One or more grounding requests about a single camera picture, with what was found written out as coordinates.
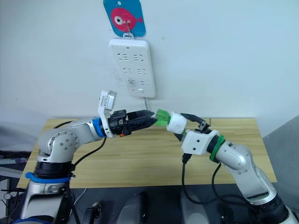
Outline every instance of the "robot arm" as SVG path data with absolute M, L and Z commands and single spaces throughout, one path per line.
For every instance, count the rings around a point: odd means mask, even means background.
M 198 129 L 185 130 L 187 119 L 198 122 Z M 210 130 L 208 123 L 192 114 L 172 113 L 167 130 L 175 133 L 185 154 L 210 153 L 211 161 L 224 164 L 244 198 L 260 213 L 264 224 L 299 223 L 277 195 L 265 173 L 254 164 L 252 153 L 247 147 L 225 141 L 217 130 Z
M 99 118 L 73 121 L 43 133 L 35 171 L 26 174 L 30 181 L 17 223 L 67 223 L 71 207 L 66 189 L 74 153 L 86 143 L 130 135 L 157 121 L 151 117 L 154 113 L 147 110 L 110 114 L 115 98 L 116 92 L 102 91 Z

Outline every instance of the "electrical outlet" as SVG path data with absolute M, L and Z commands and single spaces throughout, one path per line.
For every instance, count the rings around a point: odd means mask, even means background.
M 132 96 L 155 97 L 156 88 L 146 41 L 112 39 L 109 48 Z

